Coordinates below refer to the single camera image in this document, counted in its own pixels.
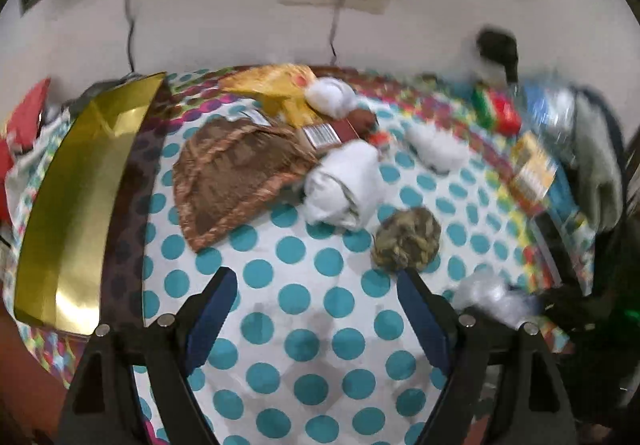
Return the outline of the brown hair doll figure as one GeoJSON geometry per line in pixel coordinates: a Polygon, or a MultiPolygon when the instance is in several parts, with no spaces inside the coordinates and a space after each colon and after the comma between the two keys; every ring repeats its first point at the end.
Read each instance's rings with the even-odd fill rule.
{"type": "Polygon", "coordinates": [[[346,116],[346,120],[363,141],[379,150],[390,146],[392,135],[378,126],[378,117],[370,110],[354,109],[346,116]]]}

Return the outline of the white plastic bag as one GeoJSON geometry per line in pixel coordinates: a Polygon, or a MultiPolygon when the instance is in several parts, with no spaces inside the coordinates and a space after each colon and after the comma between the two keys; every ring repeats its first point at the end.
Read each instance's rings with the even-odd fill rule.
{"type": "Polygon", "coordinates": [[[529,321],[535,323],[541,312],[536,295],[511,286],[492,269],[481,269],[462,279],[450,303],[457,312],[478,309],[512,329],[529,321]]]}

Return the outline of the white sock bundle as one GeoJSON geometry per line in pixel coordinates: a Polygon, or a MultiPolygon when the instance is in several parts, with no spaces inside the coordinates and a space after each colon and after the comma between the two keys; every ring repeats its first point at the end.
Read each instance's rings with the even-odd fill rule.
{"type": "Polygon", "coordinates": [[[316,112],[333,119],[345,118],[357,106],[352,87],[340,79],[318,78],[305,89],[305,100],[316,112]]]}

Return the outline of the grey cloth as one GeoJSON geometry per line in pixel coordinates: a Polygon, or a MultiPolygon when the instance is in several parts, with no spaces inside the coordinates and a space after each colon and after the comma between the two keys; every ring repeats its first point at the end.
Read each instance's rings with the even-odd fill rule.
{"type": "Polygon", "coordinates": [[[613,110],[597,91],[574,91],[577,203],[595,231],[612,231],[625,210],[622,130],[613,110]]]}

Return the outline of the yellow medicine box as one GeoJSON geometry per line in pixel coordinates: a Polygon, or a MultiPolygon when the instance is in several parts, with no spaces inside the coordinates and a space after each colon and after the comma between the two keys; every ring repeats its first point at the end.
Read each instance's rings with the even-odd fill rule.
{"type": "Polygon", "coordinates": [[[558,167],[532,131],[518,137],[508,157],[512,169],[509,191],[529,217],[534,216],[546,206],[558,167]]]}

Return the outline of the polka dot bed sheet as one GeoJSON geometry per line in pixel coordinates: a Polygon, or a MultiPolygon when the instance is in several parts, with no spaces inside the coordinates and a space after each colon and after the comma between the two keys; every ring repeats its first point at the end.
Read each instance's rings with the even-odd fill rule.
{"type": "MultiPolygon", "coordinates": [[[[450,303],[462,279],[492,269],[538,297],[554,280],[541,261],[539,230],[547,212],[529,217],[511,195],[512,143],[483,128],[470,107],[392,79],[318,67],[317,79],[349,84],[356,109],[370,110],[392,135],[390,146],[375,147],[383,201],[357,231],[309,224],[302,211],[306,174],[257,216],[195,252],[183,237],[172,188],[172,167],[184,143],[214,118],[292,128],[282,117],[268,116],[254,98],[221,90],[222,78],[245,69],[164,74],[115,200],[98,326],[148,327],[160,315],[177,313],[218,269],[228,267],[238,281],[236,298],[206,362],[188,378],[215,444],[419,444],[446,376],[426,358],[400,305],[402,271],[389,273],[372,263],[375,233],[394,212],[425,207],[442,227],[436,257],[417,272],[431,293],[450,303]],[[469,161],[448,174],[425,167],[405,139],[410,124],[450,131],[468,145],[469,161]]],[[[64,135],[96,95],[119,86],[89,92],[75,113],[54,125],[17,204],[4,279],[2,299],[27,349],[62,379],[66,395],[93,333],[77,337],[17,321],[17,259],[32,203],[64,135]]],[[[317,152],[294,131],[318,165],[341,147],[317,152]]],[[[146,368],[136,365],[132,374],[149,444],[172,444],[146,368]]]]}

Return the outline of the yellow snack bag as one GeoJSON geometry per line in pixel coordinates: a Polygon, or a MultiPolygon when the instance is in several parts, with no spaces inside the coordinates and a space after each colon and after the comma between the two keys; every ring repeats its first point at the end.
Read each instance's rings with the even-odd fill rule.
{"type": "Polygon", "coordinates": [[[306,65],[277,64],[242,70],[219,81],[224,92],[254,98],[273,118],[294,128],[318,124],[322,117],[307,103],[306,91],[317,76],[306,65]]]}

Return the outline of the gold and maroon box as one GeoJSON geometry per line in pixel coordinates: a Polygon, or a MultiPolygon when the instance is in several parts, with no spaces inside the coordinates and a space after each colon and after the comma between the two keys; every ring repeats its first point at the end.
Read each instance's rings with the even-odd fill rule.
{"type": "Polygon", "coordinates": [[[98,326],[120,181],[164,79],[159,72],[96,95],[64,135],[26,223],[15,273],[17,321],[77,337],[98,326]]]}

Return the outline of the white sock pair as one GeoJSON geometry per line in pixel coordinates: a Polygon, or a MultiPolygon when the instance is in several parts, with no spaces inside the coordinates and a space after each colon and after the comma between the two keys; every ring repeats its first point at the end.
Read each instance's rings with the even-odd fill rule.
{"type": "Polygon", "coordinates": [[[456,172],[470,158],[468,145],[435,124],[410,124],[405,139],[422,164],[438,174],[456,172]]]}

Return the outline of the red green medicine box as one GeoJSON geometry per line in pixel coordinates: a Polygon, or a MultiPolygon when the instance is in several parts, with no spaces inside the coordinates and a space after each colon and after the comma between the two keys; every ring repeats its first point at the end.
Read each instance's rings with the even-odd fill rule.
{"type": "Polygon", "coordinates": [[[478,123],[486,130],[508,138],[520,133],[521,117],[506,93],[485,84],[477,84],[473,90],[472,104],[478,123]]]}

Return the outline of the clear plastic bag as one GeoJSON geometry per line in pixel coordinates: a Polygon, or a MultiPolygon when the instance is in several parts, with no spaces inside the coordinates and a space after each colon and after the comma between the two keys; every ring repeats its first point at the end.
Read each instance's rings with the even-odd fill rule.
{"type": "Polygon", "coordinates": [[[526,124],[548,153],[565,165],[576,164],[575,92],[558,79],[527,80],[521,86],[526,124]]]}

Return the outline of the brown oatmeal bag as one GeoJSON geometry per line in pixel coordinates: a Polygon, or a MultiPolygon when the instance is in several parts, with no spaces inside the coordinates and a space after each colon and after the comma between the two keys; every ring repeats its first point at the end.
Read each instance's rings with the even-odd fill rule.
{"type": "Polygon", "coordinates": [[[203,124],[172,167],[172,188],[184,239],[201,251],[249,221],[282,188],[319,163],[284,124],[214,118],[203,124]]]}

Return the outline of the maroon small carton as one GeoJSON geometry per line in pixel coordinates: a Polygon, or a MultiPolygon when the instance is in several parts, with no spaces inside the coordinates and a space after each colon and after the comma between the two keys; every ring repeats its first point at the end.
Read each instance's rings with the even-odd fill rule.
{"type": "Polygon", "coordinates": [[[300,128],[299,134],[302,141],[317,152],[330,150],[359,139],[357,131],[346,119],[323,122],[323,124],[309,124],[309,126],[300,128]]]}

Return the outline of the camouflage rolled sock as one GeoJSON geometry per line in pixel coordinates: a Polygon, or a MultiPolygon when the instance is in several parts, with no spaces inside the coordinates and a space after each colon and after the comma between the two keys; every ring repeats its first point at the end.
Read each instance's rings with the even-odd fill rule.
{"type": "Polygon", "coordinates": [[[422,271],[436,257],[442,227],[425,207],[398,210],[385,219],[375,233],[371,249],[377,269],[397,273],[422,271]]]}

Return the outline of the red packet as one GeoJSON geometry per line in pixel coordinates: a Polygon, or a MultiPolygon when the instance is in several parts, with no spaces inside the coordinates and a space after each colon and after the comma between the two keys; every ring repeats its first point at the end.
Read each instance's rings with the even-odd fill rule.
{"type": "Polygon", "coordinates": [[[6,176],[15,166],[14,153],[30,150],[40,129],[40,116],[48,97],[51,78],[37,82],[1,126],[1,221],[9,223],[6,176]]]}

